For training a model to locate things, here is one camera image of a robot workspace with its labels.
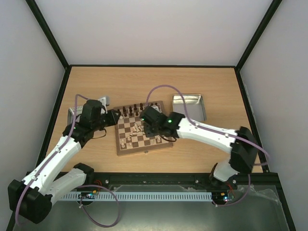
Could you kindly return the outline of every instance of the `black enclosure frame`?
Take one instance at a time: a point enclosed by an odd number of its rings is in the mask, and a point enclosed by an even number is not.
[[[103,67],[178,67],[178,68],[233,68],[237,77],[237,81],[239,84],[239,88],[242,94],[244,106],[246,109],[247,117],[249,120],[249,124],[252,130],[252,133],[257,141],[257,143],[261,146],[261,140],[257,131],[256,123],[253,117],[253,113],[251,110],[251,106],[249,104],[249,100],[244,88],[243,79],[241,77],[240,71],[248,59],[250,53],[253,48],[257,44],[259,38],[270,22],[271,18],[275,14],[282,0],[273,0],[271,5],[269,6],[267,12],[265,13],[262,21],[260,22],[257,30],[255,31],[253,37],[251,38],[248,46],[246,47],[242,57],[240,58],[238,64],[236,66],[209,66],[209,65],[70,65],[64,54],[62,53],[55,37],[53,36],[47,22],[44,19],[39,7],[37,6],[35,0],[25,0],[35,16],[37,22],[39,23],[41,29],[46,35],[48,41],[50,42],[52,48],[54,49],[56,55],[58,56],[61,64],[65,69],[65,73],[63,76],[63,80],[60,86],[60,90],[56,99],[56,103],[54,105],[50,122],[46,131],[46,135],[42,144],[42,148],[40,150],[37,166],[44,160],[47,149],[51,140],[51,135],[53,133],[53,129],[55,126],[55,122],[59,113],[59,109],[61,106],[61,102],[63,99],[63,95],[66,89],[66,85],[68,82],[68,78],[73,66],[103,66]],[[259,158],[261,163],[266,162],[266,158],[263,153],[259,153]],[[289,211],[282,186],[277,173],[271,173],[268,166],[263,166],[263,173],[252,173],[251,174],[251,182],[254,185],[275,185],[279,199],[282,203],[282,208],[286,217],[286,221],[288,227],[291,231],[295,231],[295,226],[291,217],[291,213]],[[95,173],[95,178],[101,180],[104,186],[109,185],[123,185],[123,184],[144,184],[144,185],[159,185],[159,184],[172,184],[172,185],[181,185],[184,187],[194,187],[196,189],[206,187],[209,191],[214,192],[217,189],[211,188],[208,186],[207,180],[209,173]],[[247,184],[247,176],[245,174],[239,174],[233,178],[236,180],[236,184]],[[14,213],[12,213],[11,219],[9,221],[7,231],[12,231],[15,226]]]

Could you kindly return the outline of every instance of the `black frame edge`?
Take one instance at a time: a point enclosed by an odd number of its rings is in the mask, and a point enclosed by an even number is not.
[[[259,26],[257,27],[254,35],[252,36],[251,40],[248,43],[248,46],[246,47],[243,55],[241,56],[236,69],[237,70],[241,70],[242,67],[244,66],[245,62],[247,61],[250,53],[252,52],[252,50],[254,49],[255,45],[258,43],[261,35],[263,34],[265,28],[267,27],[267,25],[269,24],[271,18],[274,16],[276,10],[278,9],[280,3],[282,2],[282,0],[273,0],[272,3],[270,4],[268,10],[266,11],[264,17],[262,18]]]
[[[279,200],[282,204],[283,213],[284,213],[285,219],[287,221],[287,224],[289,226],[289,229],[290,229],[290,231],[296,231],[295,224],[294,224],[291,212],[289,210],[287,200],[285,199],[283,189],[282,188],[277,189],[277,193],[278,193]]]
[[[60,110],[60,106],[61,106],[61,103],[62,103],[64,92],[65,92],[65,89],[66,89],[68,78],[69,78],[69,75],[71,73],[71,69],[72,68],[69,66],[64,73],[64,76],[63,76],[63,79],[62,79],[62,82],[61,82],[61,85],[60,85],[60,89],[59,89],[59,92],[58,92],[58,95],[57,95],[57,98],[56,98],[56,102],[54,104],[52,114],[51,114],[51,117],[50,117],[50,121],[49,121],[49,124],[48,124],[48,127],[47,127],[45,138],[44,138],[41,150],[39,152],[36,167],[46,157],[47,150],[48,150],[48,147],[49,147],[49,143],[50,143],[50,140],[51,140],[51,136],[52,136],[52,133],[53,133],[54,125],[55,125],[57,117],[58,117],[58,113],[59,113],[59,110]]]
[[[30,10],[32,11],[33,15],[35,16],[38,24],[40,25],[41,29],[43,30],[46,38],[48,39],[49,43],[51,44],[54,52],[56,53],[56,55],[58,56],[60,62],[62,63],[62,66],[64,67],[64,69],[66,70],[69,67],[69,64],[66,60],[66,58],[64,57],[56,39],[54,38],[42,12],[40,11],[37,3],[35,2],[35,0],[26,0]]]
[[[248,97],[247,97],[247,93],[246,93],[246,90],[245,90],[245,87],[244,87],[244,83],[243,83],[241,73],[237,69],[235,69],[234,71],[235,71],[236,79],[237,79],[237,82],[239,84],[239,88],[240,88],[240,91],[241,91],[241,95],[242,95],[242,99],[243,99],[244,106],[245,106],[245,109],[246,109],[246,113],[247,113],[248,121],[249,121],[249,124],[250,124],[251,132],[254,135],[254,137],[257,141],[257,144],[260,147],[262,147],[261,139],[259,137],[255,118],[254,118],[254,115],[253,115],[251,107],[250,107],[250,103],[249,103],[249,100],[248,100]],[[258,152],[258,155],[259,155],[259,159],[260,159],[261,163],[264,163],[264,162],[267,161],[264,153]],[[267,165],[262,166],[262,169],[263,169],[263,172],[269,172],[270,171],[269,166],[267,166]]]
[[[11,218],[10,218],[10,221],[9,221],[9,224],[8,224],[8,226],[6,227],[6,231],[13,231],[14,226],[15,226],[15,213],[12,212],[12,215],[11,215]]]
[[[73,64],[76,67],[186,67],[186,68],[235,68],[228,65],[152,65],[152,64]]]

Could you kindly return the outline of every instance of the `metal plate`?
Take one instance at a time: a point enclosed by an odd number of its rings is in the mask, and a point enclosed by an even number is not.
[[[206,121],[205,106],[203,97],[200,94],[183,94],[188,115],[191,119],[202,122]],[[180,95],[172,96],[173,111],[184,113],[184,103]]]
[[[257,191],[275,186],[255,186]],[[240,199],[242,192],[234,190]],[[76,201],[58,201],[39,224],[27,222],[14,231],[288,231],[282,206],[250,193],[240,203],[216,208],[210,202],[120,202],[121,220],[108,229],[93,224]],[[114,201],[95,201],[86,210],[101,224],[112,224],[117,215]]]

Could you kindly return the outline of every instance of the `cable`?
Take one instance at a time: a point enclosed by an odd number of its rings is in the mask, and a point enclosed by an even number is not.
[[[230,188],[230,191],[229,191],[229,192],[231,192],[232,195],[233,195],[234,198],[235,198],[235,194],[234,194],[234,192],[233,192],[233,188],[231,187],[231,185],[230,185],[228,182],[226,182],[226,185]]]
[[[174,140],[172,141],[172,140],[166,139],[165,137],[163,137],[163,136],[161,136],[161,135],[159,135],[159,136],[160,136],[160,138],[162,138],[162,139],[165,140],[165,141],[169,141],[169,142],[175,142],[175,141],[177,141],[177,138],[175,138],[175,137],[173,137]]]
[[[231,206],[231,205],[236,205],[238,203],[240,203],[249,193],[250,190],[250,174],[248,174],[248,188],[247,191],[245,192],[245,194],[236,202],[233,202],[231,204],[227,204],[227,205],[217,205],[214,201],[212,201],[212,203],[215,205],[215,207],[227,207],[227,206]]]
[[[105,131],[105,134],[103,136],[92,138],[92,140],[105,137],[107,135],[107,130],[105,128],[103,130]]]
[[[267,151],[265,151],[262,147],[260,147],[259,145],[255,144],[255,143],[253,143],[253,142],[251,142],[251,141],[249,141],[249,140],[246,140],[246,139],[244,139],[244,138],[242,138],[242,137],[239,137],[239,136],[236,136],[236,135],[233,135],[233,134],[228,134],[228,133],[225,133],[225,132],[222,132],[222,131],[217,131],[217,130],[214,130],[214,129],[212,129],[212,128],[206,128],[206,127],[200,126],[199,124],[196,125],[196,124],[192,121],[192,119],[190,119],[189,116],[188,116],[188,111],[187,111],[187,107],[186,107],[186,104],[185,104],[185,99],[184,99],[184,97],[183,97],[183,94],[182,94],[177,88],[175,88],[175,87],[173,87],[173,86],[171,86],[171,85],[165,85],[165,84],[164,84],[164,85],[159,85],[159,86],[157,86],[157,87],[154,87],[154,88],[149,92],[148,97],[146,98],[146,105],[148,105],[148,101],[149,101],[149,98],[150,98],[150,95],[152,94],[152,92],[153,92],[154,90],[156,90],[156,89],[158,89],[158,88],[162,88],[162,87],[172,88],[173,90],[175,90],[175,91],[181,96],[181,98],[182,98],[182,100],[183,100],[183,103],[184,103],[183,106],[184,106],[185,116],[186,116],[186,118],[188,119],[188,121],[189,121],[192,125],[194,125],[195,127],[201,128],[201,129],[203,129],[203,130],[211,131],[211,132],[214,132],[214,133],[223,135],[223,136],[228,135],[228,136],[230,136],[230,137],[232,137],[232,138],[235,138],[235,139],[238,139],[238,140],[243,141],[243,142],[245,142],[245,143],[248,143],[248,144],[250,144],[251,146],[253,146],[253,147],[259,149],[261,152],[263,152],[263,153],[266,155],[266,157],[267,157],[268,159],[270,159],[270,156],[269,156],[269,154],[268,154]],[[267,165],[267,164],[268,164],[267,162],[264,162],[264,163],[262,163],[262,164],[254,164],[254,165],[255,165],[255,166],[264,166],[264,165]]]
[[[98,183],[99,185],[103,185],[102,182],[100,180],[95,180],[94,183]]]
[[[119,200],[117,199],[116,195],[115,195],[111,190],[109,190],[109,189],[107,189],[107,188],[105,188],[105,187],[103,187],[103,186],[101,186],[101,185],[95,185],[95,184],[81,185],[81,186],[79,186],[79,187],[77,187],[77,188],[87,188],[87,187],[96,187],[96,188],[104,189],[104,190],[106,190],[107,192],[109,192],[109,193],[114,197],[114,199],[115,199],[115,201],[116,201],[116,204],[117,204],[117,208],[118,208],[117,218],[116,218],[115,222],[112,223],[111,225],[102,225],[102,224],[96,222],[96,221],[90,216],[90,214],[86,211],[86,209],[84,208],[84,206],[83,206],[83,204],[82,204],[82,199],[83,199],[84,197],[82,197],[82,198],[80,199],[80,202],[79,202],[80,206],[79,206],[79,208],[82,209],[82,211],[88,216],[88,218],[89,218],[95,225],[97,225],[97,226],[99,226],[99,227],[102,227],[102,228],[110,228],[110,227],[115,226],[115,225],[120,221],[120,217],[121,217],[120,203],[119,203]]]

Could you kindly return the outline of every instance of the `white wall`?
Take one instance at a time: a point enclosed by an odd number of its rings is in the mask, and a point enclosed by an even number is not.
[[[308,230],[308,1],[284,0],[242,70],[296,228]]]
[[[63,74],[26,1],[0,1],[0,230],[7,187],[35,166]]]
[[[37,0],[70,64],[236,65],[271,0]]]

